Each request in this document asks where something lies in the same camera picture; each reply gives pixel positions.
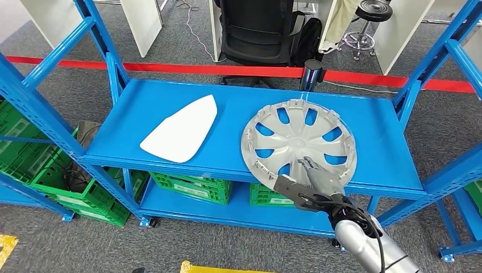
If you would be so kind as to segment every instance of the red barrier tape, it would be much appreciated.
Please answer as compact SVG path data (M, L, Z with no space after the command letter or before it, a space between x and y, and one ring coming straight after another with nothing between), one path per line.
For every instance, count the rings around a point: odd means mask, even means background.
M12 63L39 64L43 59L21 56L5 56ZM105 70L107 65L103 61L74 61L62 60L61 67L85 68ZM183 65L183 64L137 64L124 63L128 71L158 72L158 73L188 73L205 75L234 75L234 76L259 76L301 78L303 68L297 67L245 67L238 65ZM325 81L345 82L349 84L377 85L400 88L407 81L405 77L373 75L345 71L326 71ZM424 86L425 89L474 93L472 86L465 81L450 81L431 79Z

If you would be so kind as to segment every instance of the robot finger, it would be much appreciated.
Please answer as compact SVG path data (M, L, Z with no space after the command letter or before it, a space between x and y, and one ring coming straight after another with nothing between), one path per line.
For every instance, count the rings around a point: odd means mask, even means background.
M308 164L311 166L311 168L315 168L315 169L316 169L316 168L321 167L318 163L316 163L315 161L313 161L313 159L311 159L311 157L309 157L309 156L304 156L303 158L306 160L306 162L308 162Z
M305 159L298 159L298 163L300 163L306 171L312 169L311 165Z

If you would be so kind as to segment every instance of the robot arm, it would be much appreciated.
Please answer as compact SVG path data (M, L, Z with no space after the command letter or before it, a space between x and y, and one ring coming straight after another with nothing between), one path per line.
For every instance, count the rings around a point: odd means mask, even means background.
M305 167L314 189L280 175L274 186L276 192L293 200L299 209L326 212L338 242L368 273L422 273L377 219L344 195L335 175L309 157L298 162Z

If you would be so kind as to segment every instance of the shelf caster wheel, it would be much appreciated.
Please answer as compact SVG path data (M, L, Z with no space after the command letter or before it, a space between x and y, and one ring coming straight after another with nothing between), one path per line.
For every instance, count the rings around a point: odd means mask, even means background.
M147 270L145 267L140 267L140 268L134 269L132 273L147 273Z
M445 247L445 246L439 247L440 252L438 253L438 257L441 258L442 261L444 261L446 263L454 263L455 262L454 255L448 254L448 255L442 256L442 251L447 250L447 249L448 249L448 247Z
M339 249L341 247L337 239L331 239L331 245Z
M147 228L147 227L148 228L155 228L157 223L158 223L158 221L155 218L151 218L151 219L142 218L140 220L139 226L142 226L142 227L145 227L145 228Z
M340 243L336 239L331 240L331 245L336 247L337 249L340 249L342 252L347 252L347 250L342 245L340 245Z
M72 214L65 214L64 216L62 216L62 221L64 222L71 222L72 219L74 219L75 217L75 214L72 213Z

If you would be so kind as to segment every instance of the black backpack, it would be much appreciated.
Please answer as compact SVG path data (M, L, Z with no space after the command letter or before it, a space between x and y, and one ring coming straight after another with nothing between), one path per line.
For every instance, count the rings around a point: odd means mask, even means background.
M298 48L291 58L291 66L304 67L309 59L321 61L322 54L318 53L321 38L322 23L318 18L310 18L301 29Z

